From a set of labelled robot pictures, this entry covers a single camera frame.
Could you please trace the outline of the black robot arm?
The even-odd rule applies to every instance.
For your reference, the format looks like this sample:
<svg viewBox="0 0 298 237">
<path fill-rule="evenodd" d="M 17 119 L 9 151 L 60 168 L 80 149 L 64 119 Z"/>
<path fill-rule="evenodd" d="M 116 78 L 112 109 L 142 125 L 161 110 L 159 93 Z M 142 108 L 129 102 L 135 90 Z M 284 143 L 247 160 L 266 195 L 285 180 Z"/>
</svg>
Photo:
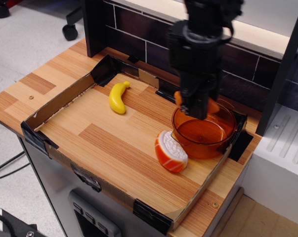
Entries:
<svg viewBox="0 0 298 237">
<path fill-rule="evenodd" d="M 227 28 L 242 14 L 241 0 L 186 0 L 188 19 L 168 30 L 170 66 L 180 77 L 180 108 L 186 115 L 204 120 L 209 102 L 216 100 L 222 82 L 222 47 Z"/>
</svg>

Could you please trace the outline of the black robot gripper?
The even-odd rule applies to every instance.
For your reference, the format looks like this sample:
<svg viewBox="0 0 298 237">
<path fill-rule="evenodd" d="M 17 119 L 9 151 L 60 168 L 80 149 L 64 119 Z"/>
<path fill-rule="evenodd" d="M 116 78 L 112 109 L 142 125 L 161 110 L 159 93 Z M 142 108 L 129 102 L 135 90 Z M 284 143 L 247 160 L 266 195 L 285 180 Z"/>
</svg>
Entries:
<svg viewBox="0 0 298 237">
<path fill-rule="evenodd" d="M 168 30 L 170 66 L 180 77 L 180 110 L 187 116 L 204 120 L 208 97 L 218 97 L 222 36 L 222 27 L 214 32 L 199 32 L 189 28 L 188 20 L 178 21 Z"/>
</svg>

